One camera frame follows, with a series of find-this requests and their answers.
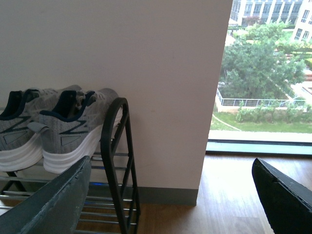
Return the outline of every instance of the shoe logo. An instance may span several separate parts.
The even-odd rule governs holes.
[[[15,128],[15,127],[17,127],[17,126],[19,126],[20,124],[22,124],[22,123],[26,122],[27,120],[29,120],[29,119],[30,119],[30,116],[16,117],[16,118],[21,118],[21,121],[18,122],[18,123],[16,123],[16,124],[14,124],[14,125],[11,126],[11,127],[9,127],[8,129],[6,129],[6,130],[0,132],[0,134],[1,134],[1,133],[17,132],[17,131],[27,130],[27,129],[28,129],[27,126],[26,126],[26,127],[22,127],[22,128]]]
[[[21,127],[21,128],[16,128],[16,127],[19,126],[20,124],[23,124],[27,120],[29,120],[30,116],[17,117],[17,118],[20,118],[21,121],[16,123],[16,124],[14,124],[13,126],[7,128],[6,130],[0,132],[0,134],[5,133],[3,138],[4,138],[4,141],[5,141],[6,144],[10,144],[13,141],[19,139],[20,137],[25,135],[27,133],[27,131],[28,131],[27,127]]]
[[[69,143],[74,142],[75,140],[78,140],[81,136],[77,136],[77,134],[83,134],[83,133],[88,133],[88,131],[75,131],[77,128],[80,126],[84,125],[86,123],[85,120],[77,120],[78,124],[77,126],[65,131],[61,132],[60,134],[67,134],[67,135],[75,135],[75,136],[61,136],[61,145],[67,145]]]
[[[78,122],[79,124],[65,132],[61,132],[60,134],[83,134],[83,133],[88,133],[88,131],[78,131],[78,132],[74,132],[75,129],[79,128],[80,126],[82,126],[83,124],[86,123],[85,120],[77,120],[76,122]]]
[[[61,145],[64,146],[64,145],[67,145],[69,143],[72,143],[73,141],[78,140],[80,137],[81,136],[62,136],[60,138]]]
[[[19,133],[11,133],[8,135],[3,136],[5,143],[6,144],[10,144],[13,141],[17,140],[18,138],[22,137],[23,135],[25,135],[27,132],[19,132]]]

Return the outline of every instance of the white shoe sole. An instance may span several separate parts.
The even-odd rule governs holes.
[[[13,150],[0,151],[0,171],[14,172],[36,164],[42,158],[42,146],[39,134]]]
[[[60,174],[83,156],[92,156],[101,138],[103,125],[93,129],[83,142],[72,152],[66,154],[52,154],[43,150],[43,166],[46,171]]]

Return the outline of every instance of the fence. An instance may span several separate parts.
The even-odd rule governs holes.
[[[246,107],[257,107],[259,105],[270,106],[273,103],[278,103],[279,107],[287,107],[287,104],[295,104],[297,106],[304,106],[306,104],[305,100],[296,100],[296,99],[247,99],[247,98],[223,98],[219,89],[216,91],[216,95],[220,100],[222,106],[239,106],[243,102],[243,106]]]

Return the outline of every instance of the building window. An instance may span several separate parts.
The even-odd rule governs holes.
[[[281,21],[283,21],[284,23],[286,23],[287,17],[281,17]]]
[[[268,18],[267,18],[267,17],[261,18],[261,22],[262,22],[262,23],[267,23],[267,21],[268,21]]]
[[[278,19],[278,17],[277,17],[277,16],[276,16],[276,17],[274,16],[274,17],[271,18],[271,22],[274,23],[274,22],[277,21],[277,19]]]
[[[302,36],[302,40],[307,40],[308,36],[309,36],[309,32],[305,31],[303,36]]]
[[[271,3],[265,3],[264,4],[264,8],[263,8],[263,14],[268,14],[270,12],[270,8],[271,8]]]
[[[261,6],[262,6],[262,3],[256,3],[254,6],[253,14],[259,14]]]
[[[294,37],[295,40],[299,40],[300,36],[301,36],[301,33],[302,33],[302,29],[301,28],[298,28],[297,30],[297,33],[296,33],[296,36]]]
[[[252,11],[252,4],[246,4],[246,8],[245,8],[245,15],[249,15],[250,12]]]
[[[289,20],[291,24],[294,24],[296,22],[297,17],[291,17]]]
[[[282,3],[276,3],[274,10],[273,10],[273,14],[279,14],[279,12],[281,11],[281,7],[282,7]]]
[[[305,10],[301,19],[301,22],[305,23],[307,21],[308,15],[309,15],[309,10]]]
[[[232,11],[238,13],[240,9],[240,2],[234,1],[232,6]]]
[[[292,6],[291,3],[286,3],[286,4],[284,5],[282,14],[288,14],[288,13],[289,13],[289,10],[291,9],[291,6]]]
[[[295,3],[293,5],[292,14],[299,13],[300,7],[301,7],[301,2]]]

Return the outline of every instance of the sneaker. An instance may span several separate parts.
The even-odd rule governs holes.
[[[58,174],[83,156],[93,155],[107,110],[117,97],[112,89],[64,91],[52,111],[40,112],[39,123],[28,127],[40,133],[45,170]]]
[[[81,90],[77,85],[66,89]],[[39,121],[41,110],[52,110],[62,90],[28,89],[12,91],[0,115],[0,171],[18,171],[32,166],[42,158],[39,136],[27,128]]]

